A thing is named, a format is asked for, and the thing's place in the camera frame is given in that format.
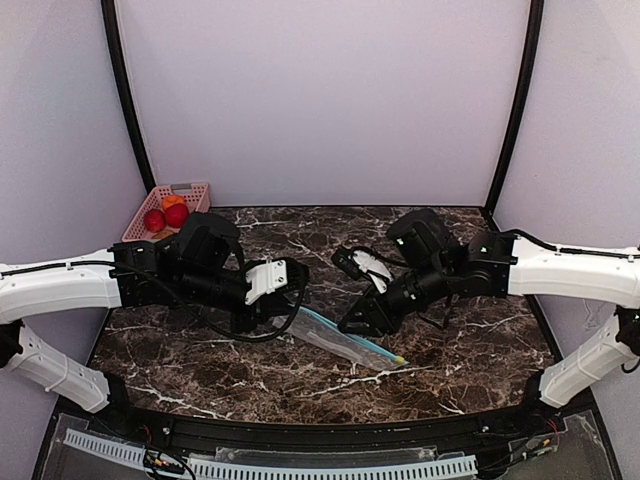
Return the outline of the clear zip top bag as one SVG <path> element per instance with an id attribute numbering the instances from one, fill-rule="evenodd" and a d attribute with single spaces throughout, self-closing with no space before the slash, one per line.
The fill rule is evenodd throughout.
<path id="1" fill-rule="evenodd" d="M 409 364 L 402 356 L 363 337 L 342 333 L 335 322 L 306 307 L 299 309 L 286 332 L 352 363 L 379 372 L 392 371 Z"/>

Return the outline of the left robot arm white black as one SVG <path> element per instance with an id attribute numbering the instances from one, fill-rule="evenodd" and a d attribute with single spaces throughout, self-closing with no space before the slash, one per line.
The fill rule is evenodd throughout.
<path id="1" fill-rule="evenodd" d="M 230 313 L 216 333 L 262 343 L 252 336 L 274 317 L 291 324 L 308 282 L 308 269 L 281 257 L 246 261 L 240 231 L 212 212 L 188 216 L 178 233 L 158 241 L 117 243 L 84 256 L 1 268 L 1 366 L 16 371 L 91 414 L 124 409 L 123 380 L 92 370 L 51 347 L 23 320 L 85 308 L 196 306 Z"/>

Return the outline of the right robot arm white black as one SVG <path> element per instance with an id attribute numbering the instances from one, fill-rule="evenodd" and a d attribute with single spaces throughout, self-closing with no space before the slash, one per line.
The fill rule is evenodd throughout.
<path id="1" fill-rule="evenodd" d="M 544 242 L 522 230 L 482 232 L 460 243 L 429 208 L 410 212 L 386 232 L 402 258 L 368 247 L 338 248 L 333 263 L 350 278 L 372 285 L 342 318 L 343 333 L 382 337 L 400 330 L 406 316 L 441 300 L 550 295 L 614 305 L 614 313 L 576 351 L 534 374 L 523 402 L 560 409 L 617 367 L 639 358 L 639 251 Z"/>

